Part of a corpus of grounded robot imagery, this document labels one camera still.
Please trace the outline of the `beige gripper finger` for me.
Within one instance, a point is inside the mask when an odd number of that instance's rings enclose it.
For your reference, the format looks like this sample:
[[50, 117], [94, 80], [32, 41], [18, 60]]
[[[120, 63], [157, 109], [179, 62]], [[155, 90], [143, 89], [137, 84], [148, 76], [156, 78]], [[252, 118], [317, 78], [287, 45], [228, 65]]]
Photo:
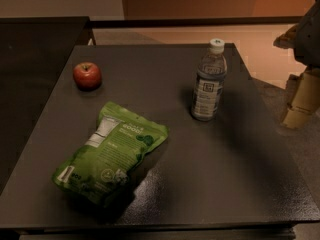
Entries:
[[298, 25], [295, 24], [291, 28], [289, 28], [285, 33], [278, 36], [274, 40], [273, 45], [281, 49], [294, 49], [297, 27]]
[[282, 124], [290, 129], [299, 129], [320, 108], [320, 69], [307, 67], [299, 76], [291, 74], [286, 94]]

